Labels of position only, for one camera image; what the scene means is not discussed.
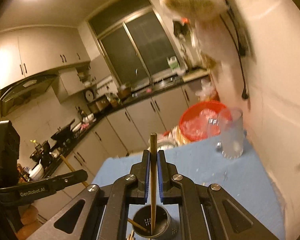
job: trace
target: clear plastic pitcher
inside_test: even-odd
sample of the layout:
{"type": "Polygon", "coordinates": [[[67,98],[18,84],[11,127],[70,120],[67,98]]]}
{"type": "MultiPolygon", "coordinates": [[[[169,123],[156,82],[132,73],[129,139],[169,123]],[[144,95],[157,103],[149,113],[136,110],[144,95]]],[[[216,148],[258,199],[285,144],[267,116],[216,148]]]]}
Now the clear plastic pitcher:
{"type": "Polygon", "coordinates": [[[210,119],[208,137],[220,132],[219,146],[227,159],[238,158],[243,153],[243,118],[240,108],[226,108],[220,111],[218,119],[210,119]]]}

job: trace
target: blue table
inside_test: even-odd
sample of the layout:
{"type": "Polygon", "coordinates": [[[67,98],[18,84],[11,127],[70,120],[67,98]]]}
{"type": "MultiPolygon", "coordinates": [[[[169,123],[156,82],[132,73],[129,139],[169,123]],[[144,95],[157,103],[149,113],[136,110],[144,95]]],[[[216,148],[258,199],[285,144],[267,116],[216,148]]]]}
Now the blue table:
{"type": "MultiPolygon", "coordinates": [[[[228,160],[215,151],[214,141],[215,138],[211,138],[167,150],[166,160],[177,166],[178,173],[191,178],[196,184],[205,186],[212,183],[220,184],[279,240],[284,240],[284,219],[279,201],[271,186],[271,180],[251,144],[245,140],[243,155],[238,159],[228,160]]],[[[142,155],[138,154],[120,159],[107,159],[93,183],[100,187],[114,183],[117,178],[128,174],[131,166],[140,162],[141,157],[142,155]]],[[[161,204],[159,192],[157,192],[157,203],[161,204]]],[[[141,205],[130,205],[131,219],[140,207],[141,205]]],[[[174,219],[179,220],[178,205],[164,207],[174,219]]],[[[132,227],[128,224],[127,234],[131,233],[131,230],[132,227]]],[[[138,235],[135,235],[135,238],[144,239],[138,235]]]]}

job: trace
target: silver screw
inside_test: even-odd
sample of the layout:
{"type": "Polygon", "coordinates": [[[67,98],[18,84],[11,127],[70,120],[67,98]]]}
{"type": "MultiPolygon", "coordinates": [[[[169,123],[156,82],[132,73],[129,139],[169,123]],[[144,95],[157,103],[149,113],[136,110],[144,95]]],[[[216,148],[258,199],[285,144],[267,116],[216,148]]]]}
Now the silver screw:
{"type": "Polygon", "coordinates": [[[182,179],[183,179],[183,177],[182,177],[181,174],[174,174],[174,175],[172,176],[172,178],[173,178],[174,180],[176,180],[176,181],[179,181],[179,180],[182,180],[182,179]]]}
{"type": "Polygon", "coordinates": [[[126,175],[126,180],[131,181],[131,180],[135,180],[135,179],[136,179],[136,176],[133,175],[133,174],[128,174],[128,175],[126,175]]]}
{"type": "Polygon", "coordinates": [[[217,183],[213,183],[213,184],[211,184],[211,189],[214,191],[218,191],[221,189],[221,186],[217,183]]]}
{"type": "Polygon", "coordinates": [[[87,190],[89,191],[89,192],[94,192],[94,191],[96,191],[98,189],[98,185],[96,185],[96,184],[90,184],[89,186],[87,186],[87,190]]]}

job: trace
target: black cylindrical container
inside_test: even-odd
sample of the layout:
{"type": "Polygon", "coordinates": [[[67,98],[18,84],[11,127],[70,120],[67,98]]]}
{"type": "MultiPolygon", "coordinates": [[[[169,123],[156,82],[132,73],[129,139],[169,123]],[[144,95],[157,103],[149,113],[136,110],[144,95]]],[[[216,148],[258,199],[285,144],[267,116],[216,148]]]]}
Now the black cylindrical container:
{"type": "MultiPolygon", "coordinates": [[[[140,208],[133,217],[133,220],[139,225],[151,231],[151,206],[147,205],[140,208]]],[[[169,215],[163,206],[157,205],[155,216],[154,234],[146,233],[145,231],[132,226],[135,233],[144,238],[151,238],[157,240],[172,240],[175,238],[178,231],[177,222],[169,215]]]]}

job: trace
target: black range hood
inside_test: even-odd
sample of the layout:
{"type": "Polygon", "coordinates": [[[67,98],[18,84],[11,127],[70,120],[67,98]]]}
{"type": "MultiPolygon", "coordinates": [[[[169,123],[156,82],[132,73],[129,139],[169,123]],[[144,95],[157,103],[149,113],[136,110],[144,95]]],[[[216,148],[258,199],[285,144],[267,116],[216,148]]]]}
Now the black range hood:
{"type": "Polygon", "coordinates": [[[45,93],[58,75],[32,76],[15,83],[0,98],[0,119],[45,93]]]}

